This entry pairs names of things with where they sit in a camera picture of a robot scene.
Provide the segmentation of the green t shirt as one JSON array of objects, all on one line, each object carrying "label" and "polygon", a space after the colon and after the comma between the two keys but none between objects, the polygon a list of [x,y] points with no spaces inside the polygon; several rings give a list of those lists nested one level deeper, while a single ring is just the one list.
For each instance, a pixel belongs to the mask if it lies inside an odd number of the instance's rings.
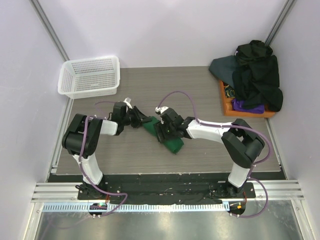
[{"label": "green t shirt", "polygon": [[[151,121],[149,122],[144,122],[142,126],[144,129],[154,136],[156,139],[158,138],[156,129],[154,127],[155,124],[159,122],[159,120],[155,116],[150,117]],[[166,140],[163,145],[173,154],[177,154],[181,148],[184,146],[184,142],[181,138],[175,138],[175,139],[170,139]]]}]

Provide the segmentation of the white plastic basket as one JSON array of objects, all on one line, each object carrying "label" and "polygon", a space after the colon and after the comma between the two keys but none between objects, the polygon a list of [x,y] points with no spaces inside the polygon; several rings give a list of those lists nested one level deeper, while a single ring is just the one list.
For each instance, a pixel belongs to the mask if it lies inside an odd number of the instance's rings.
[{"label": "white plastic basket", "polygon": [[120,85],[117,56],[68,60],[60,69],[57,92],[72,100],[111,96]]}]

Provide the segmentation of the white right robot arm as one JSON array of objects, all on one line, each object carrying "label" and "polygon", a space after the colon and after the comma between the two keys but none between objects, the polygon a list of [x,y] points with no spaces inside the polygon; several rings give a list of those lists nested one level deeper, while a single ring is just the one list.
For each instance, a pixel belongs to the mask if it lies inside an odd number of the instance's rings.
[{"label": "white right robot arm", "polygon": [[236,119],[227,126],[195,117],[182,118],[170,107],[156,107],[160,121],[154,124],[157,139],[161,143],[177,138],[204,139],[224,145],[233,161],[225,190],[233,198],[244,191],[254,161],[265,147],[264,140],[243,119]]}]

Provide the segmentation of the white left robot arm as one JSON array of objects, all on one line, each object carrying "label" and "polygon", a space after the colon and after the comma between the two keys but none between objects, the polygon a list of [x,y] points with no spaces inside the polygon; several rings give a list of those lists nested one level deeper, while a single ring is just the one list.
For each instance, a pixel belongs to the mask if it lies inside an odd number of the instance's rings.
[{"label": "white left robot arm", "polygon": [[152,121],[127,100],[115,102],[108,117],[87,116],[77,113],[71,120],[63,138],[62,147],[72,155],[82,173],[83,182],[91,185],[89,194],[100,200],[107,192],[104,174],[96,158],[96,149],[101,135],[118,136],[126,126],[139,128]]}]

